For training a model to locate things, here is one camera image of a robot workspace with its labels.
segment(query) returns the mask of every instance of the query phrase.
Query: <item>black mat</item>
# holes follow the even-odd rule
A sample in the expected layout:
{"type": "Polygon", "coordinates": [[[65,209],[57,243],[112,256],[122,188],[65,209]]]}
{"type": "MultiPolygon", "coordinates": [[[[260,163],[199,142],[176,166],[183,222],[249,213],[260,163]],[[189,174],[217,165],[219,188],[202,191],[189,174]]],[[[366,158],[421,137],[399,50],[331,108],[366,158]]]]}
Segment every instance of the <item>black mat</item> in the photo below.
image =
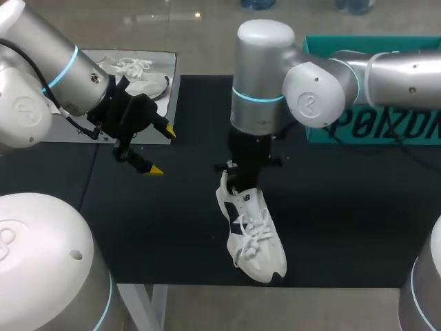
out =
{"type": "MultiPolygon", "coordinates": [[[[120,283],[253,285],[225,247],[213,164],[228,157],[231,77],[183,77],[171,146],[138,151],[164,170],[143,177],[100,146],[83,207],[120,283]]],[[[412,148],[441,167],[441,148],[412,148]]],[[[441,213],[441,175],[399,149],[365,157],[306,142],[274,146],[284,168],[261,178],[288,259],[284,286],[400,287],[441,213]]]]}
{"type": "Polygon", "coordinates": [[[98,145],[39,143],[0,157],[0,195],[38,192],[79,210],[98,145]]]}

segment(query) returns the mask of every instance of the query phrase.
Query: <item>robot logo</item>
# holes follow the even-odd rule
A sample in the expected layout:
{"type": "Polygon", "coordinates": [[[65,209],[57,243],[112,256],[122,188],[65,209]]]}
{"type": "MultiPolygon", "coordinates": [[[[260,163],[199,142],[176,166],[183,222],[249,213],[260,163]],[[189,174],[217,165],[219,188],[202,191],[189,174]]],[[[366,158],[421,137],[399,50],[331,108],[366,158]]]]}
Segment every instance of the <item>robot logo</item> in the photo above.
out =
{"type": "Polygon", "coordinates": [[[303,93],[299,96],[297,101],[298,109],[303,116],[313,119],[320,115],[320,107],[318,107],[319,101],[314,93],[303,93]]]}
{"type": "Polygon", "coordinates": [[[29,227],[23,222],[14,219],[0,220],[0,272],[21,260],[23,248],[27,247],[29,240],[28,235],[29,227]]]}
{"type": "Polygon", "coordinates": [[[0,230],[0,261],[9,255],[9,247],[15,240],[15,232],[10,228],[0,230]]]}
{"type": "Polygon", "coordinates": [[[38,104],[28,97],[17,98],[12,104],[15,120],[22,126],[35,126],[41,120],[38,104]]]}

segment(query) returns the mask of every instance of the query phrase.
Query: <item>white sneaker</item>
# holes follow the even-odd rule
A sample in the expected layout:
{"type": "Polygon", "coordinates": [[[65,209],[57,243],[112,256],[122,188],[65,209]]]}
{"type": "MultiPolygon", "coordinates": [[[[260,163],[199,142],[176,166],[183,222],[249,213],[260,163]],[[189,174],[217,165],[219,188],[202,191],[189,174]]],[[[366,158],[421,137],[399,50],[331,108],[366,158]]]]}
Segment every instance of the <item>white sneaker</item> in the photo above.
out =
{"type": "Polygon", "coordinates": [[[230,194],[226,171],[216,191],[220,210],[229,221],[227,249],[233,263],[261,283],[287,273],[287,258],[260,188],[230,194]]]}
{"type": "Polygon", "coordinates": [[[164,93],[170,82],[163,73],[149,71],[152,62],[147,60],[128,57],[117,60],[105,56],[96,64],[108,74],[120,78],[124,75],[130,82],[125,91],[132,96],[144,93],[155,100],[164,93]]]}

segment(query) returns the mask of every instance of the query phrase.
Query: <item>robotic arm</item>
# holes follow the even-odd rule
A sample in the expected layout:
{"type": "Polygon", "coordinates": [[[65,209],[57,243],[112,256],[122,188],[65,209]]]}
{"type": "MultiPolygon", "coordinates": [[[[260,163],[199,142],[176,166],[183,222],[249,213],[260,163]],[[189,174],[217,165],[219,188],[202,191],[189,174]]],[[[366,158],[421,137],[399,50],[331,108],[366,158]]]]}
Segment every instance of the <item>robotic arm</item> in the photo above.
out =
{"type": "Polygon", "coordinates": [[[100,131],[117,139],[117,161],[127,161],[141,173],[161,173],[130,148],[134,134],[150,124],[167,138],[175,137],[149,97],[126,93],[127,79],[116,85],[115,77],[22,0],[0,6],[0,38],[0,154],[40,142],[55,107],[91,139],[100,131]],[[70,117],[85,114],[95,130],[82,128],[70,117]]]}
{"type": "Polygon", "coordinates": [[[322,128],[352,105],[441,109],[441,53],[364,54],[341,50],[330,59],[296,47],[287,25],[258,19],[238,29],[228,146],[237,165],[230,185],[256,187],[283,128],[285,100],[294,118],[322,128]]]}

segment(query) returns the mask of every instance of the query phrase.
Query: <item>white shoelace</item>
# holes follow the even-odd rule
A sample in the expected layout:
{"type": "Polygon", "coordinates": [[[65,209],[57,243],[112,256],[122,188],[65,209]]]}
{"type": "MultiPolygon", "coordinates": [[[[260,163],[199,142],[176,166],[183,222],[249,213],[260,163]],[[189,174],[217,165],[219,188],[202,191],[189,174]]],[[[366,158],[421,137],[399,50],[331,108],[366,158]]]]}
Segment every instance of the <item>white shoelace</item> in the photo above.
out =
{"type": "Polygon", "coordinates": [[[260,211],[260,218],[246,217],[244,214],[239,215],[237,218],[240,224],[240,230],[243,234],[242,247],[240,247],[236,253],[236,260],[240,257],[252,257],[257,253],[260,241],[263,239],[269,239],[273,237],[271,229],[268,226],[269,211],[267,208],[260,211]],[[246,220],[247,229],[244,227],[244,220],[246,220]]]}
{"type": "Polygon", "coordinates": [[[151,61],[123,57],[118,61],[118,66],[113,66],[113,68],[119,74],[141,80],[144,70],[149,70],[151,64],[151,61]]]}

